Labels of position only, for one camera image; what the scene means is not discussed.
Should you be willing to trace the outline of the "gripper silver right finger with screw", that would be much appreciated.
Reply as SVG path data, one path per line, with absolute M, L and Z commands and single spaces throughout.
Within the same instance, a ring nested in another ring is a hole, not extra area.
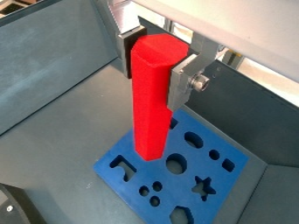
M 167 107 L 177 110 L 189 100 L 192 90 L 201 92 L 209 83 L 203 75 L 205 67 L 225 52 L 225 46 L 200 35 L 192 33 L 187 57 L 173 66 L 169 79 Z

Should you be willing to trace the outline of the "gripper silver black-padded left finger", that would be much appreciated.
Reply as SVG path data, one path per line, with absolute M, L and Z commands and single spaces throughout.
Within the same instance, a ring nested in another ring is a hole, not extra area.
M 112 25 L 116 33 L 116 49 L 123 62 L 124 76 L 129 79 L 131 50 L 137 39 L 147 34 L 140 25 L 132 0 L 107 0 L 107 7 L 112 16 Z

